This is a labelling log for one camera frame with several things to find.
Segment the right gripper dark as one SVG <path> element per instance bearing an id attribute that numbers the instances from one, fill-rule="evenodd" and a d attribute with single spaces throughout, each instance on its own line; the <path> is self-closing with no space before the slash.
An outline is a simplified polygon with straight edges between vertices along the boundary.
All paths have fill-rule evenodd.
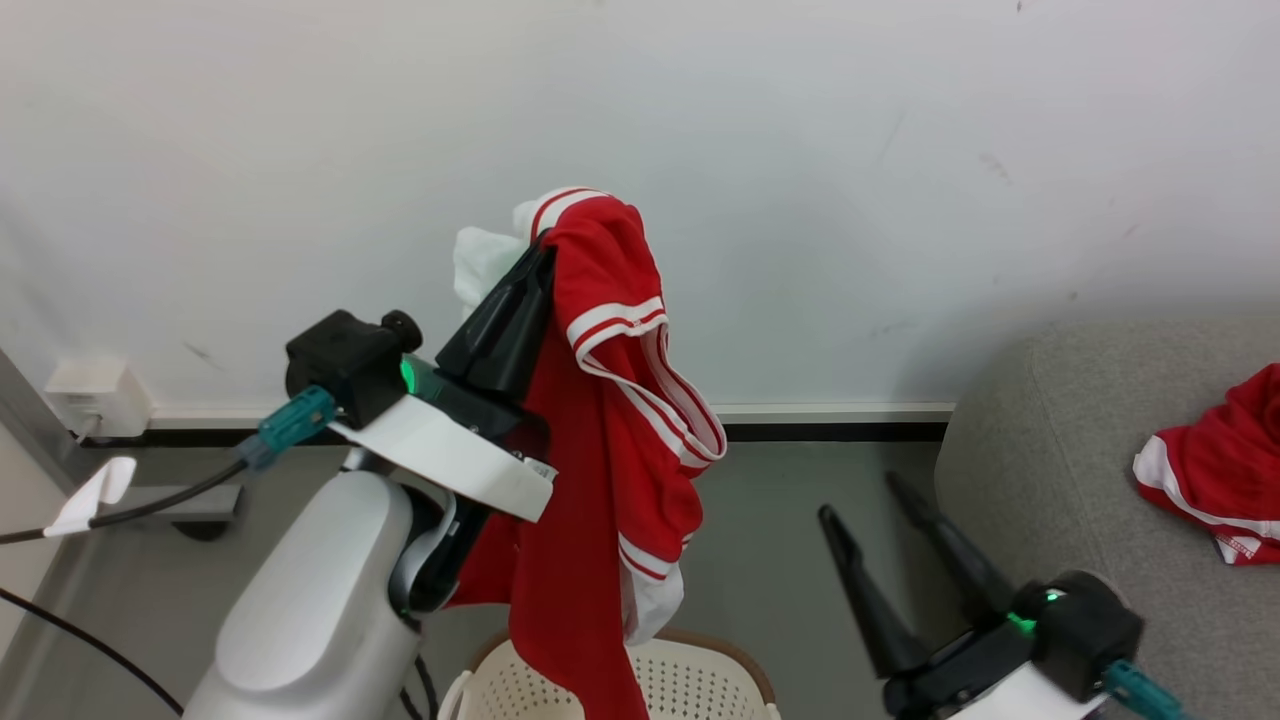
<path id="1" fill-rule="evenodd" d="M 1050 588 L 1032 582 L 1014 588 L 948 518 L 896 471 L 884 482 L 910 527 L 920 532 L 959 592 L 969 628 L 928 650 L 881 593 L 865 569 L 859 543 L 829 505 L 817 516 L 835 561 L 867 655 L 883 682 L 884 711 L 893 720 L 943 720 L 1030 661 L 1033 611 L 1048 603 Z"/>

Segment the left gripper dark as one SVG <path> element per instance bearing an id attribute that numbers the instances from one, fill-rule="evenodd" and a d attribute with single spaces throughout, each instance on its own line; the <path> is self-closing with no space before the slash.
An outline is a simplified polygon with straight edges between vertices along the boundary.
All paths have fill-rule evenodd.
<path id="1" fill-rule="evenodd" d="M 529 395 L 550 318 L 556 270 L 550 250 L 530 247 L 480 302 L 436 355 L 451 379 L 424 359 L 406 354 L 407 392 L 506 452 L 548 460 L 549 427 L 518 401 Z"/>

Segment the red white-striped sports garment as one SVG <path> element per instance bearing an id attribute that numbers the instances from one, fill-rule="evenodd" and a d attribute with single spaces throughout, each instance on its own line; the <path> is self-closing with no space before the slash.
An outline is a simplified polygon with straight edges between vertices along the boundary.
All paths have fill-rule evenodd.
<path id="1" fill-rule="evenodd" d="M 1132 470 L 1140 497 L 1206 529 L 1226 565 L 1280 565 L 1280 363 L 1155 433 Z"/>
<path id="2" fill-rule="evenodd" d="M 703 521 L 694 482 L 724 456 L 724 429 L 669 363 L 660 273 L 635 206 L 571 187 L 518 205 L 513 223 L 513 236 L 458 233 L 454 290 L 472 311 L 530 243 L 556 251 L 526 401 L 550 428 L 554 489 L 535 523 L 486 521 L 451 605 L 506 605 L 520 657 L 586 720 L 649 720 L 628 647 L 684 600 L 678 562 Z"/>

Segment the grey fabric sofa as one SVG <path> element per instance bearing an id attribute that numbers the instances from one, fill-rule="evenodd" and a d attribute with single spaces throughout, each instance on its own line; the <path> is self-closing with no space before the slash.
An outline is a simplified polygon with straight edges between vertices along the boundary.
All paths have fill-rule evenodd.
<path id="1" fill-rule="evenodd" d="M 1197 720 L 1280 720 L 1280 568 L 1231 568 L 1132 464 L 1270 363 L 1280 315 L 1052 325 L 954 410 L 938 503 L 1015 583 L 1080 569 L 1146 619 L 1142 669 Z"/>

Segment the white and black baseboard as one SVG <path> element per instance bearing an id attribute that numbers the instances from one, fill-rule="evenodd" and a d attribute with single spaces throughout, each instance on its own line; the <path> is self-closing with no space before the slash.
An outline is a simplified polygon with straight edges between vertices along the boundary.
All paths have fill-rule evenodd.
<path id="1" fill-rule="evenodd" d="M 731 442 L 940 442 L 955 402 L 722 404 L 712 411 Z M 136 437 L 92 436 L 82 448 L 224 448 L 271 406 L 174 406 L 152 411 Z"/>

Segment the white perforated laundry basket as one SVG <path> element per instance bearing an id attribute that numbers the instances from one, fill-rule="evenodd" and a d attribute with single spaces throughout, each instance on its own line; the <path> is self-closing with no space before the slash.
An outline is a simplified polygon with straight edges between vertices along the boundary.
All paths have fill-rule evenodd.
<path id="1" fill-rule="evenodd" d="M 648 720 L 782 720 L 769 678 L 727 641 L 664 629 L 628 656 Z M 586 714 L 502 632 L 453 680 L 438 720 L 586 720 Z"/>

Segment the white panel with grey edge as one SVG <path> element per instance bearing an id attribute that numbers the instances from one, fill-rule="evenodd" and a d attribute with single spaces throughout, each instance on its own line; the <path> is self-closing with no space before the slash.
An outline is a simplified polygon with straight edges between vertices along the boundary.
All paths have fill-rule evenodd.
<path id="1" fill-rule="evenodd" d="M 70 434 L 41 393 L 0 350 L 0 534 L 45 527 L 76 488 Z M 0 544 L 0 589 L 36 600 L 58 539 Z"/>

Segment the grey metal floor bracket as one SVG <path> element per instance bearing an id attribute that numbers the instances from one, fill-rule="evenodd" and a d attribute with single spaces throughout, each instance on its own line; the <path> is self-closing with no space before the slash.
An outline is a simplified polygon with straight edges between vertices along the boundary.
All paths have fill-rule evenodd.
<path id="1" fill-rule="evenodd" d="M 99 518 L 128 514 L 137 507 L 156 503 L 179 495 L 179 486 L 133 486 L 118 503 L 104 505 Z M 220 484 L 168 509 L 125 521 L 148 529 L 172 528 L 197 542 L 214 542 L 224 537 L 241 514 L 244 489 L 241 484 Z"/>

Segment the white wall socket box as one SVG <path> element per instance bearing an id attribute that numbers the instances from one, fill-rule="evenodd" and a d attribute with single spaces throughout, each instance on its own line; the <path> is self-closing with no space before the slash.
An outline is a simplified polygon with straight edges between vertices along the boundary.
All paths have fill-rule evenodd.
<path id="1" fill-rule="evenodd" d="M 78 437 L 142 436 L 154 405 L 129 365 L 113 357 L 61 363 L 44 388 L 45 398 Z"/>

